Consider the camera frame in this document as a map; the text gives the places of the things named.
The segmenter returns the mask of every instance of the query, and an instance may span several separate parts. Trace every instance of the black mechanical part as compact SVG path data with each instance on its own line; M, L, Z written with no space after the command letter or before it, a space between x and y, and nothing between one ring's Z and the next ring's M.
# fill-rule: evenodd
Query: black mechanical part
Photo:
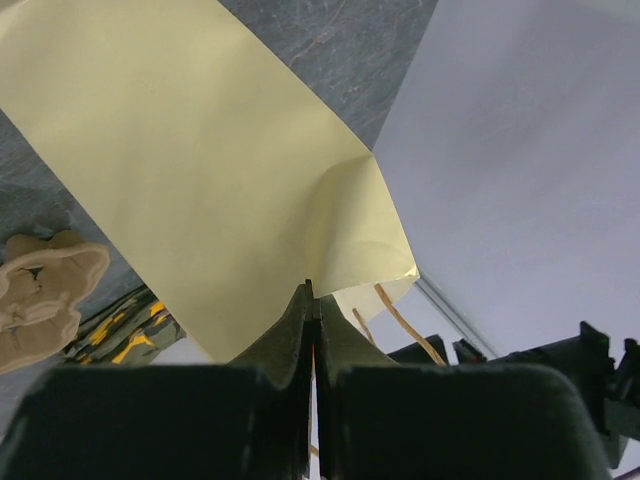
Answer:
M229 365L51 372L0 447L0 479L299 480L312 358L327 479L610 479L557 371L399 365L309 283Z

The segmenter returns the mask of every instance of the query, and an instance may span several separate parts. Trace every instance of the stone countertop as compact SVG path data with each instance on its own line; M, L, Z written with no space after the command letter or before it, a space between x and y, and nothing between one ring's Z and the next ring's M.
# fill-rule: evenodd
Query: stone countertop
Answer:
M369 148L373 147L436 3L437 0L222 0ZM63 229L109 245L111 265L96 291L81 304L85 316L141 283L2 112L0 205L1 245L17 233L46 238ZM3 259L4 251L0 250L0 262ZM0 377L0 433L24 388L37 375L37 367Z

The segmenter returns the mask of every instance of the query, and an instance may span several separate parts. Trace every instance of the camouflage fabric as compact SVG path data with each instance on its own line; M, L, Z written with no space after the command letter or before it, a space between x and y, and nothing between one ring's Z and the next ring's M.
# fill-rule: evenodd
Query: camouflage fabric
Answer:
M83 322L64 355L68 363L146 365L186 336L151 291L142 286Z

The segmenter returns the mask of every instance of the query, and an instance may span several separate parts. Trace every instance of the paper sheet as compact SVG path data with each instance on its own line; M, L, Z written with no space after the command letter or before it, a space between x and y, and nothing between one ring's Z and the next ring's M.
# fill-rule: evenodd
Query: paper sheet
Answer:
M212 359L305 278L365 318L415 280L372 154L219 3L0 8L0 108Z

